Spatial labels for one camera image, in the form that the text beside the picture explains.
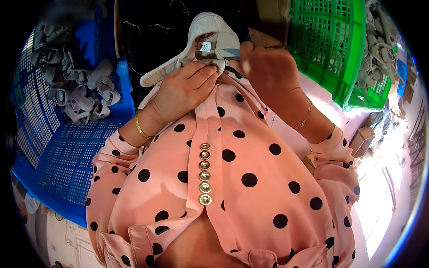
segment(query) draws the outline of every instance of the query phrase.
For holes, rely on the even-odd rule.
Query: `pink polka dot blouse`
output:
[[[98,261],[152,267],[205,207],[223,250],[249,267],[350,267],[359,185],[342,131],[311,145],[312,176],[268,127],[249,81],[228,71],[218,81],[150,145],[115,132],[95,155],[86,205]]]

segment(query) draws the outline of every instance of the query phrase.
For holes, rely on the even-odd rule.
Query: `blouse sleeve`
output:
[[[92,159],[93,178],[86,199],[86,221],[95,255],[104,266],[104,243],[100,232],[109,230],[109,220],[122,184],[130,172],[139,148],[129,145],[115,131],[107,138],[100,151]]]
[[[314,178],[325,193],[334,225],[334,255],[350,255],[350,265],[355,254],[351,228],[350,209],[359,199],[359,183],[353,168],[352,149],[343,132],[335,127],[323,142],[310,145],[314,155]]]

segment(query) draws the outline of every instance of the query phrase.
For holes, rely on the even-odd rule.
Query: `gold button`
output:
[[[209,162],[207,162],[207,161],[201,161],[201,162],[199,163],[199,168],[200,168],[201,170],[207,170],[207,169],[209,169],[209,168],[210,168],[210,163],[209,163]]]
[[[207,171],[201,171],[199,173],[199,179],[201,181],[209,181],[210,180],[210,173],[208,173]]]
[[[199,190],[202,193],[209,193],[211,191],[211,185],[208,182],[202,182],[199,184]]]
[[[203,160],[205,160],[205,159],[209,159],[209,158],[210,158],[210,153],[209,153],[209,152],[207,152],[207,151],[202,151],[202,152],[199,154],[199,157],[200,157],[201,159],[203,159]]]
[[[201,144],[200,148],[201,150],[208,150],[210,149],[210,144],[208,144],[207,142],[204,142],[203,144]]]
[[[209,205],[211,203],[211,196],[204,193],[199,196],[199,202],[205,206]]]

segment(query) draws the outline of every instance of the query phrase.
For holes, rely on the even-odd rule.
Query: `scissors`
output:
[[[223,50],[234,55],[233,57],[223,57],[225,60],[240,60],[240,50],[239,49],[224,48]]]

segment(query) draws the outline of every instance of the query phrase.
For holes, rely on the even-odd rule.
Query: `barcode sticker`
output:
[[[210,52],[211,42],[195,42],[195,50],[202,52]]]

